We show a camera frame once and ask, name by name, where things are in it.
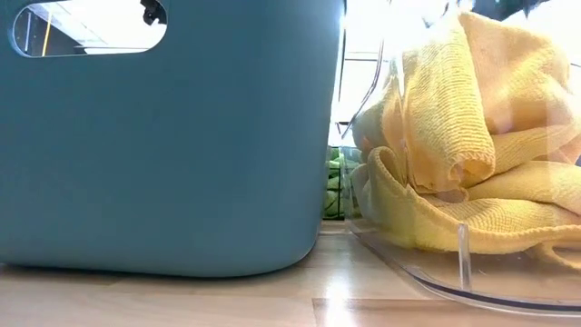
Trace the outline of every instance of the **towel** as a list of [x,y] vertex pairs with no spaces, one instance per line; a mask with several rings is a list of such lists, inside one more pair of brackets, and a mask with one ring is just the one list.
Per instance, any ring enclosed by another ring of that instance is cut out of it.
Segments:
[[384,96],[353,125],[351,183],[396,245],[527,252],[581,270],[581,120],[569,62],[549,38],[446,15],[391,61]]

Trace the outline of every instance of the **teal plastic bin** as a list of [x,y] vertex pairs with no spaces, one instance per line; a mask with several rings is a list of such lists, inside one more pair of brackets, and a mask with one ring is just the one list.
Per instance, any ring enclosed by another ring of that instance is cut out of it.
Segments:
[[15,50],[30,3],[0,0],[0,263],[226,277],[310,251],[343,0],[165,0],[150,51],[44,58]]

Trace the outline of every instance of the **black clip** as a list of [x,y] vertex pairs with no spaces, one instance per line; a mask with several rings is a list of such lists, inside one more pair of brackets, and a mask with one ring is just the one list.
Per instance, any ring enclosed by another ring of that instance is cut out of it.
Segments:
[[156,0],[141,0],[141,4],[145,7],[143,21],[147,25],[153,24],[155,20],[158,20],[159,24],[167,25],[167,14],[159,2]]

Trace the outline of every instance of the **wooden floor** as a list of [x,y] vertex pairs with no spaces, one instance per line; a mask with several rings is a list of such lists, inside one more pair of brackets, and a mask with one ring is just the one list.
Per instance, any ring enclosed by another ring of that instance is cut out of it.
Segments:
[[0,327],[581,326],[440,300],[341,224],[282,272],[228,281],[2,267]]

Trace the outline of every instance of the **clear acrylic bin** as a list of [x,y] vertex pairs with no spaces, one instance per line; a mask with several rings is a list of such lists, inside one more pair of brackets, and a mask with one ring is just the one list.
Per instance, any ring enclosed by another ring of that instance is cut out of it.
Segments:
[[414,3],[386,2],[376,75],[342,136],[350,229],[442,296],[578,315],[581,51],[535,20],[574,2],[508,19]]

